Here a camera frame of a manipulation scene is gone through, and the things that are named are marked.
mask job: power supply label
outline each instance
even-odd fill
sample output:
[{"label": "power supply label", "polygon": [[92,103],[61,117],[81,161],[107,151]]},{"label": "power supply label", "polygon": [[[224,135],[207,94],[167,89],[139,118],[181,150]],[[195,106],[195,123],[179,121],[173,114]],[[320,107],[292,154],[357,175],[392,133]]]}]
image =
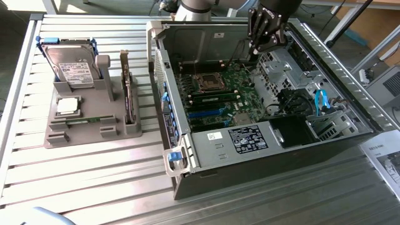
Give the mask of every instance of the power supply label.
[{"label": "power supply label", "polygon": [[59,63],[59,66],[69,84],[93,83],[92,73],[87,62]]},{"label": "power supply label", "polygon": [[239,154],[268,148],[259,126],[228,130]]}]

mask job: paper document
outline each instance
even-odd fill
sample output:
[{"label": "paper document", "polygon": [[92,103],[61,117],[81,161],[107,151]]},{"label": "paper document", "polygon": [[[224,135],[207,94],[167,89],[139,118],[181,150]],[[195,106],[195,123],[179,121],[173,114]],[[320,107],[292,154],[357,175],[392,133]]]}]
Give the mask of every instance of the paper document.
[{"label": "paper document", "polygon": [[381,133],[360,144],[375,168],[400,199],[400,131]]}]

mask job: hard drive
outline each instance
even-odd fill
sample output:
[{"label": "hard drive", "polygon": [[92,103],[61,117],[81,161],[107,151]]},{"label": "hard drive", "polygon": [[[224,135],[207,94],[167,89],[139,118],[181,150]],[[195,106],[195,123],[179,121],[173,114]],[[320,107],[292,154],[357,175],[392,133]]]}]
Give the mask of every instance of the hard drive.
[{"label": "hard drive", "polygon": [[71,88],[91,88],[101,79],[95,64],[96,42],[89,39],[44,38],[37,44],[56,75],[56,82],[68,82]]}]

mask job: cpu socket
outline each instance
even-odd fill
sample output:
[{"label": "cpu socket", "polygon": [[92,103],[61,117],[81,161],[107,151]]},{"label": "cpu socket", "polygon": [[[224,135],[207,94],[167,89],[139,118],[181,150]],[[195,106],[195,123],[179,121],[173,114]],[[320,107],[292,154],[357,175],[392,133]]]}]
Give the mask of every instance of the cpu socket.
[{"label": "cpu socket", "polygon": [[219,73],[197,74],[195,77],[199,84],[199,92],[211,92],[227,89]]}]

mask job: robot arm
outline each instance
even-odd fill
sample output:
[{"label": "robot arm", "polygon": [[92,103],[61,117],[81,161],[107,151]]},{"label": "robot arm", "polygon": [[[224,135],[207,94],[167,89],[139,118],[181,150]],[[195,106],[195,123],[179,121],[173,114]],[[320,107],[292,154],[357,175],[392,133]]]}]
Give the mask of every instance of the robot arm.
[{"label": "robot arm", "polygon": [[249,9],[249,53],[271,52],[287,45],[283,30],[300,3],[301,0],[260,0],[259,8]]}]

